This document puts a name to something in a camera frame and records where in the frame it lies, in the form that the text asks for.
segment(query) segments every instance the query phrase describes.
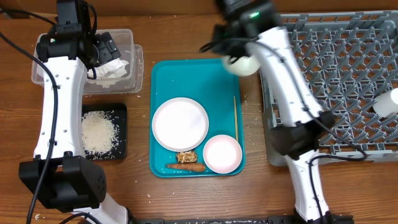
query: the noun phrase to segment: wooden table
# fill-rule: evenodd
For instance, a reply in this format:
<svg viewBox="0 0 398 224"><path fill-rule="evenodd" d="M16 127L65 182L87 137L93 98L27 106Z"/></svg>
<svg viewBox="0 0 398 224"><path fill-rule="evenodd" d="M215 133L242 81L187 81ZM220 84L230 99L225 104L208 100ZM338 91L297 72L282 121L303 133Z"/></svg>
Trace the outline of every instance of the wooden table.
<svg viewBox="0 0 398 224"><path fill-rule="evenodd" d="M100 17L99 29L128 28L144 49L144 86L138 94L84 98L84 103L122 102L128 107L127 158L97 162L108 192L137 218L239 218L293 214L295 196L286 167L267 162L259 77L241 78L246 166L234 177L160 179L149 169L150 75L161 60L214 58L199 54L214 16ZM49 25L35 19L9 20L0 30L28 52ZM24 223L32 194L18 178L22 161L37 144L43 88L30 80L32 62L0 41L0 223ZM326 201L333 213L354 215L356 223L398 223L398 163L336 163L321 167ZM58 223L69 214L38 202L33 223Z"/></svg>

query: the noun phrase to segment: small pink bowl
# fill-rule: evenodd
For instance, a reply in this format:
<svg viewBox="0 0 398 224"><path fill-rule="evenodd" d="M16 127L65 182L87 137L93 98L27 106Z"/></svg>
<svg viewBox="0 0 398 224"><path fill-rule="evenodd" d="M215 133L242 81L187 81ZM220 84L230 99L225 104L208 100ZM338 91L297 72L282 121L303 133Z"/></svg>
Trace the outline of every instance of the small pink bowl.
<svg viewBox="0 0 398 224"><path fill-rule="evenodd" d="M242 161L242 148L239 143L224 134L212 137L205 144L203 158L207 167L219 174L230 173Z"/></svg>

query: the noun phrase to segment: white tissue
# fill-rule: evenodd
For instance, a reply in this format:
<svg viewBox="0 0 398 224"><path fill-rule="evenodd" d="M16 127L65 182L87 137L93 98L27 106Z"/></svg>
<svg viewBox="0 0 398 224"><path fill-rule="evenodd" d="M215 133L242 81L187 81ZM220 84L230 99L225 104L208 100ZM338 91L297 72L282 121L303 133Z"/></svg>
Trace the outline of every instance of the white tissue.
<svg viewBox="0 0 398 224"><path fill-rule="evenodd" d="M129 62L126 60L114 59L98 68L95 68L97 72L97 80L103 78L120 78L127 73L125 67ZM88 71L88 76L93 77L93 71ZM101 85L103 88L109 88L114 85L117 81L106 81L96 82L97 85Z"/></svg>

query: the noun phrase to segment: blue tray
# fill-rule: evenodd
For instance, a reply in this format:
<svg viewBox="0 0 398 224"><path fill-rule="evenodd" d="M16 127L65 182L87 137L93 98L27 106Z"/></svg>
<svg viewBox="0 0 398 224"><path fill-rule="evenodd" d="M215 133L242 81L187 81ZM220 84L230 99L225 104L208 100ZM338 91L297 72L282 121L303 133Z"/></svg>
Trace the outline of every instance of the blue tray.
<svg viewBox="0 0 398 224"><path fill-rule="evenodd" d="M245 155L239 78L228 73L220 59L159 62L152 70L151 82L149 165L156 176L170 178L236 175L243 170ZM193 99L204 107L209 117L209 131L195 152L198 154L198 162L205 163L203 148L210 138L218 134L236 137L234 96L238 115L239 143L243 150L239 167L229 174L217 174L209 168L202 173L166 168L167 164L177 163L176 152L162 147L152 134L152 118L156 109L162 103L176 97Z"/></svg>

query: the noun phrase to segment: green led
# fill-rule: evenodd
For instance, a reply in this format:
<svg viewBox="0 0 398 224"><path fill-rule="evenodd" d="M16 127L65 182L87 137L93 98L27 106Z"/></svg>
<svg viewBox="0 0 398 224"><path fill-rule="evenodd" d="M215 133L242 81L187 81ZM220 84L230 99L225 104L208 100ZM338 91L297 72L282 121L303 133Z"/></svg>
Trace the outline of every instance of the green led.
<svg viewBox="0 0 398 224"><path fill-rule="evenodd" d="M252 19L254 17L259 16L259 14L260 14L260 12L254 12L254 13L250 14L249 17Z"/></svg>

